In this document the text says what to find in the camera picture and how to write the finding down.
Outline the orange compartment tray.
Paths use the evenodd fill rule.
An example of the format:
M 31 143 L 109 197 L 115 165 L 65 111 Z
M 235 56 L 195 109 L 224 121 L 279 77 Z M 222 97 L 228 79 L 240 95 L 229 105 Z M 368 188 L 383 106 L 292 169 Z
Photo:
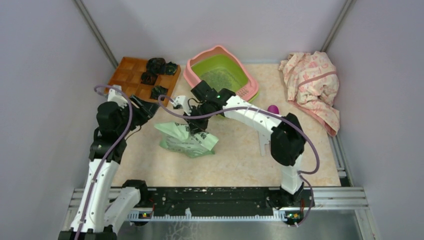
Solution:
M 155 85 L 141 84 L 141 75 L 147 72 L 146 64 L 149 59 L 124 56 L 110 78 L 110 86 L 119 85 L 122 91 L 128 95 L 135 95 L 138 98 L 155 103 L 158 100 L 150 99 L 151 90 L 154 86 L 160 85 L 168 89 L 167 96 L 171 96 L 177 85 L 181 67 L 178 65 L 175 75 L 157 74 L 158 78 Z

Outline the green litter pellets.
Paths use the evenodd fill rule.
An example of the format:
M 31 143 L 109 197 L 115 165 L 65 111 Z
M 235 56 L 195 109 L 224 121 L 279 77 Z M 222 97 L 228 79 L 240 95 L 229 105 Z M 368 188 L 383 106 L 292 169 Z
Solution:
M 207 82 L 210 87 L 217 91 L 229 89 L 236 92 L 241 88 L 239 82 L 227 70 L 215 69 L 207 71 L 200 76 L 200 79 Z

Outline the black small part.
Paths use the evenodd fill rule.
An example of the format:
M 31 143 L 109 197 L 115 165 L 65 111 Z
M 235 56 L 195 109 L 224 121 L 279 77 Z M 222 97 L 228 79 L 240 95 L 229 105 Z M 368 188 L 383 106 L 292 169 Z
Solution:
M 158 79 L 158 75 L 152 72 L 143 72 L 140 76 L 140 83 L 144 85 L 154 86 Z

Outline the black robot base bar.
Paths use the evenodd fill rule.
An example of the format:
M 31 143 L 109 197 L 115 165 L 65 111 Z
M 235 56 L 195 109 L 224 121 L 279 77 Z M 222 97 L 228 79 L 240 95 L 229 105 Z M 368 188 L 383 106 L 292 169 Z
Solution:
M 280 187 L 155 187 L 142 191 L 136 208 L 150 208 L 155 217 L 262 217 L 293 207 L 305 213 L 315 206 L 311 190 L 294 196 Z

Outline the green and pink litter box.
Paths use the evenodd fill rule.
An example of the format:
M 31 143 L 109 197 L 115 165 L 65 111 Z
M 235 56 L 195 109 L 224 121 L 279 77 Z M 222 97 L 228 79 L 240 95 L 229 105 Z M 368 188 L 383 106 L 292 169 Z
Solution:
M 259 93 L 257 80 L 222 45 L 216 45 L 190 58 L 183 76 L 191 88 L 205 81 L 215 90 L 229 89 L 247 102 L 253 101 Z

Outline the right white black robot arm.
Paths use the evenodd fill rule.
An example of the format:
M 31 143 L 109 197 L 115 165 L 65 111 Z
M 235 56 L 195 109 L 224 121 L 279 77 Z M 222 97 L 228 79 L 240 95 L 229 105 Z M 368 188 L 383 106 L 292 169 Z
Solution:
M 193 133 L 203 132 L 208 127 L 209 114 L 217 113 L 225 118 L 236 120 L 253 129 L 269 145 L 272 158 L 281 165 L 281 199 L 287 206 L 295 206 L 301 200 L 304 186 L 299 176 L 300 163 L 305 150 L 305 138 L 298 118 L 289 113 L 286 116 L 263 110 L 223 88 L 216 91 L 204 80 L 192 90 L 193 100 L 179 98 L 184 114 L 194 117 L 187 120 Z

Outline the green cat litter bag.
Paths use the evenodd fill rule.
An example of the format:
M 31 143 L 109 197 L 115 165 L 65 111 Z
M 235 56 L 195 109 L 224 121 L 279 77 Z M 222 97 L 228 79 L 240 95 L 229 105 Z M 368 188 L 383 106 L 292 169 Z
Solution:
M 215 153 L 219 139 L 209 132 L 191 133 L 187 124 L 176 122 L 157 123 L 154 127 L 161 133 L 160 147 L 181 153 L 189 158 L 198 158 Z

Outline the purple plastic scoop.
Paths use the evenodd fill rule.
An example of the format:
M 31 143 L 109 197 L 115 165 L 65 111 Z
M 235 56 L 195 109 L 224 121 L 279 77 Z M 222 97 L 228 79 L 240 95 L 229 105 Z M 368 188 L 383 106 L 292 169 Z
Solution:
M 267 111 L 270 112 L 270 113 L 273 113 L 273 114 L 279 114 L 280 113 L 279 108 L 276 105 L 270 105 L 267 108 Z

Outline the black part with green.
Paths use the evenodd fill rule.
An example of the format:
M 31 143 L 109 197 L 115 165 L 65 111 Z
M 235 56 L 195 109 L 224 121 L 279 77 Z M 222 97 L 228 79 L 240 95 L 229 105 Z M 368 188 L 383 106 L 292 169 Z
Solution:
M 178 65 L 172 61 L 165 64 L 164 74 L 167 76 L 174 76 L 178 70 Z

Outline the white plastic bracket piece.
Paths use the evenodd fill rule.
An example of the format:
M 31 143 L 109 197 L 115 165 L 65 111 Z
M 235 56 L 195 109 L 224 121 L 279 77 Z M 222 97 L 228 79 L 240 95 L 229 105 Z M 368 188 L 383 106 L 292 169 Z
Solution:
M 267 147 L 270 145 L 271 139 L 270 135 L 264 134 L 258 131 L 258 139 L 259 139 L 259 152 L 262 157 L 267 155 Z

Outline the black round part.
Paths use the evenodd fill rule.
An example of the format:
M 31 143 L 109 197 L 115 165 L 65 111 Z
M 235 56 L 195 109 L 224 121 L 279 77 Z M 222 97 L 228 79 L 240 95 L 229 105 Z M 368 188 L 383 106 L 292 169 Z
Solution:
M 166 60 L 162 57 L 150 58 L 146 63 L 146 71 L 155 75 L 163 75 L 166 70 Z

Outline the cream pink printed jacket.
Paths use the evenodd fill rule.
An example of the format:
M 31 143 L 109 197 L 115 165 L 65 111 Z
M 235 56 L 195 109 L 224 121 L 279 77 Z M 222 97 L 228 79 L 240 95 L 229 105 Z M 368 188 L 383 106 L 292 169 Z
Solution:
M 318 121 L 334 137 L 340 129 L 340 112 L 334 108 L 340 82 L 336 66 L 325 52 L 292 52 L 278 70 L 287 101 Z

